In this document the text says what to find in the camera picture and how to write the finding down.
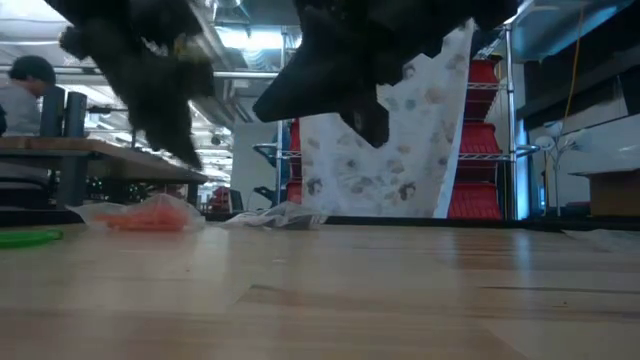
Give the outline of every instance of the orange object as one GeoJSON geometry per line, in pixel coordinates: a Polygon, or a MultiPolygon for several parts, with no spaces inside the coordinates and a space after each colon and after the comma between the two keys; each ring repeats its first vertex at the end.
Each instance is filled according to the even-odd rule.
{"type": "Polygon", "coordinates": [[[221,186],[213,192],[213,197],[209,201],[209,206],[212,212],[229,212],[229,199],[231,198],[231,192],[228,187],[221,186]]]}
{"type": "Polygon", "coordinates": [[[300,181],[289,181],[287,184],[287,200],[302,204],[302,183],[300,181]]]}
{"type": "Polygon", "coordinates": [[[128,214],[98,215],[93,219],[106,223],[110,229],[124,231],[181,231],[189,222],[186,213],[161,204],[128,214]]]}

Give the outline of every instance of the cardboard box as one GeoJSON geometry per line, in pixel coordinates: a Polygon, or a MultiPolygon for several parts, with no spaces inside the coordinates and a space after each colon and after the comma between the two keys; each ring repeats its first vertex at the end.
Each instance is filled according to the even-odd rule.
{"type": "Polygon", "coordinates": [[[592,216],[640,216],[639,168],[571,175],[589,179],[592,216]]]}

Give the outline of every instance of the dark hair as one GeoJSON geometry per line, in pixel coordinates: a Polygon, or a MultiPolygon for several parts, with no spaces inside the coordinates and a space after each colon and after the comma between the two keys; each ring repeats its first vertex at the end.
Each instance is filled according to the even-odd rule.
{"type": "Polygon", "coordinates": [[[17,58],[9,70],[9,78],[25,81],[30,77],[51,85],[56,83],[55,70],[45,58],[33,55],[17,58]]]}

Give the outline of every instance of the table leg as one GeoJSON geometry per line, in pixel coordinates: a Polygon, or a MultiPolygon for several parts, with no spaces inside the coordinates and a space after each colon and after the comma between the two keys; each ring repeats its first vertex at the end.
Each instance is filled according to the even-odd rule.
{"type": "Polygon", "coordinates": [[[187,202],[193,206],[198,206],[198,186],[199,184],[187,185],[187,202]]]}
{"type": "Polygon", "coordinates": [[[60,184],[56,195],[58,209],[80,206],[87,190],[89,159],[84,156],[61,159],[60,184]]]}

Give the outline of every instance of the black chair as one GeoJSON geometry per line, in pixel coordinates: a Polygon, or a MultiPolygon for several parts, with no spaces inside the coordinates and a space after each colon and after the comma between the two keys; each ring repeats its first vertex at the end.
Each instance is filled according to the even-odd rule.
{"type": "Polygon", "coordinates": [[[20,179],[12,177],[0,177],[0,184],[29,184],[36,185],[37,188],[14,189],[0,188],[0,206],[19,207],[29,210],[50,209],[49,199],[51,189],[42,182],[31,179],[20,179]]]}
{"type": "Polygon", "coordinates": [[[7,113],[0,105],[0,137],[7,131],[7,113]]]}

